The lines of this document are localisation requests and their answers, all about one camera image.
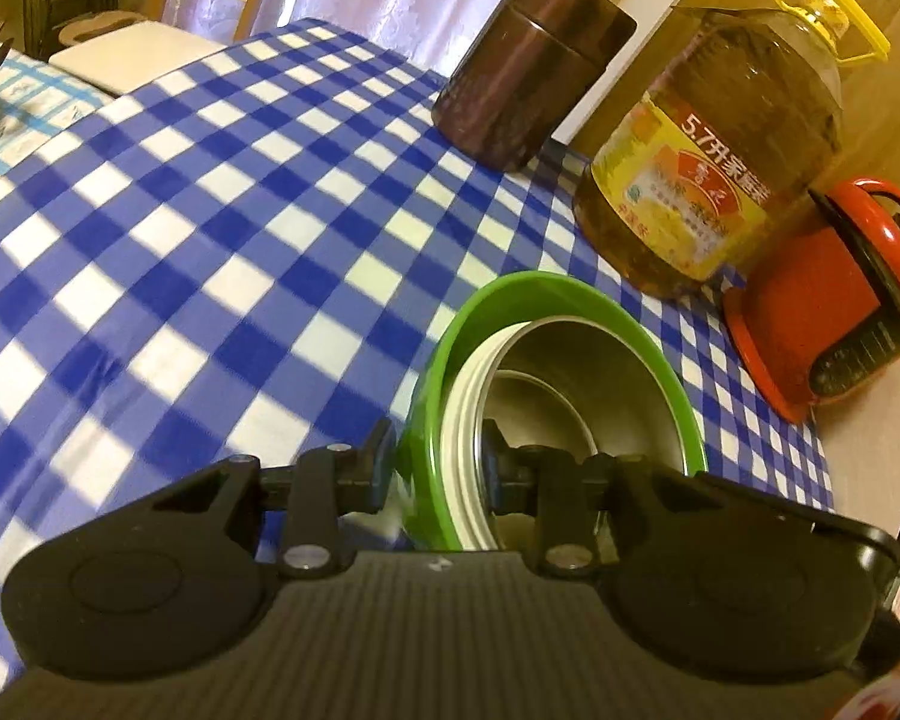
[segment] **ribbed black surface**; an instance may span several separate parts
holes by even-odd
[[[0,720],[821,720],[857,688],[842,672],[758,688],[684,674],[589,586],[539,579],[518,555],[362,553],[343,576],[284,587],[216,661],[135,685],[34,670],[2,693]]]

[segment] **brown canister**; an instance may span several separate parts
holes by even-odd
[[[434,124],[481,165],[517,170],[634,30],[610,0],[501,0],[440,92]]]

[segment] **red base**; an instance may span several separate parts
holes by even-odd
[[[727,327],[730,327],[730,338],[733,338],[733,345],[737,347],[737,353],[744,361],[746,370],[754,380],[760,394],[767,399],[780,416],[794,425],[799,425],[807,419],[807,415],[810,413],[810,404],[792,403],[778,389],[773,381],[773,375],[770,375],[770,370],[757,351],[754,337],[746,327],[743,307],[744,290],[739,287],[731,287],[724,293],[724,319],[727,320]]]

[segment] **tablecloth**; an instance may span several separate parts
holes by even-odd
[[[40,541],[231,452],[398,424],[457,309],[518,269],[620,302],[712,471],[818,507],[811,427],[741,369],[714,295],[646,298],[577,233],[580,157],[501,175],[432,127],[443,79],[305,20],[175,71],[0,179],[0,586]],[[0,687],[19,661],[0,618]]]
[[[0,176],[112,98],[11,50],[0,67]]]

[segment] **blue and white checkered tablecloth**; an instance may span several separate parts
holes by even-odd
[[[112,98],[11,50],[0,67],[0,176]]]
[[[707,296],[637,293],[574,228],[583,163],[477,167],[431,124],[442,79],[326,23],[175,71],[0,179],[0,587],[26,550],[241,451],[265,466],[405,418],[474,290],[568,272],[682,376],[718,474],[832,506]],[[18,659],[0,618],[0,687]]]

